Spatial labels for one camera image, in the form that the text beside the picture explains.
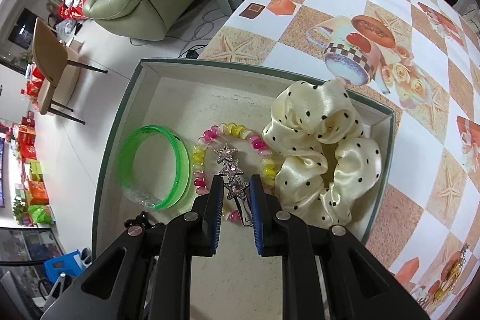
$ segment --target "tile floor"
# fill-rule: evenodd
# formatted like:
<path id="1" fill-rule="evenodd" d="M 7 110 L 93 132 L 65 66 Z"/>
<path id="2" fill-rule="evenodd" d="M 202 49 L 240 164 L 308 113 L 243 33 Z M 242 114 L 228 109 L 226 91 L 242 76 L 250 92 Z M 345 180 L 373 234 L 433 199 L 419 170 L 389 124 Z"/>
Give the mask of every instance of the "tile floor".
<path id="1" fill-rule="evenodd" d="M 215 0 L 206 0 L 169 35 L 190 38 L 202 23 L 202 15 L 218 8 Z M 222 16 L 220 10 L 209 13 L 206 20 Z M 214 22 L 213 35 L 225 23 L 226 17 Z M 208 32 L 205 26 L 197 37 Z M 135 44 L 125 37 L 115 36 L 93 21 L 87 21 L 75 37 L 83 43 L 80 54 L 87 64 L 107 68 L 107 74 L 81 70 L 69 107 L 82 125 L 67 119 L 35 113 L 37 139 L 35 147 L 42 162 L 44 181 L 50 204 L 57 221 L 57 238 L 65 251 L 91 247 L 92 214 L 98 173 L 104 148 L 118 105 L 138 62 L 149 57 L 177 57 L 187 43 L 171 38 L 163 41 Z M 208 40 L 189 43 L 207 44 Z"/>

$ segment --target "scrunchie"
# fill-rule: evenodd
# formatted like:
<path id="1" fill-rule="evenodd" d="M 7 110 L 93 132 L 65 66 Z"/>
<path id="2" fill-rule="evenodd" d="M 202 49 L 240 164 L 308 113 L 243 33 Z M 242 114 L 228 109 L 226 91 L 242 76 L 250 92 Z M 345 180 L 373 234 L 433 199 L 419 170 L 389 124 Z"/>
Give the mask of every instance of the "scrunchie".
<path id="1" fill-rule="evenodd" d="M 275 194 L 284 210 L 307 224 L 328 228 L 348 224 L 356 199 L 380 177 L 377 143 L 364 137 L 362 120 L 339 81 L 322 86 L 298 81 L 275 99 L 263 140 L 285 156 L 275 178 Z M 322 144 L 335 144 L 333 182 L 322 175 L 328 161 Z"/>

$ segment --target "green bracelet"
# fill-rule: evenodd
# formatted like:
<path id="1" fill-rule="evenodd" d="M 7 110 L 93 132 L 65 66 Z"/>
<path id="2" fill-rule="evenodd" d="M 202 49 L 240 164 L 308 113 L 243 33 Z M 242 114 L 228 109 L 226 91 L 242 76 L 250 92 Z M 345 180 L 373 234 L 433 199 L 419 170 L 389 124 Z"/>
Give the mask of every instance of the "green bracelet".
<path id="1" fill-rule="evenodd" d="M 138 147 L 146 139 L 158 133 L 163 134 L 170 142 L 177 162 L 175 180 L 173 181 L 170 192 L 163 200 L 139 191 L 136 188 L 135 175 L 133 172 L 133 161 Z M 124 142 L 118 161 L 118 180 L 126 197 L 132 202 L 139 203 L 142 206 L 155 209 L 156 211 L 175 205 L 182 195 L 184 195 L 189 185 L 190 159 L 187 149 L 176 135 L 163 127 L 147 125 L 137 129 Z"/>

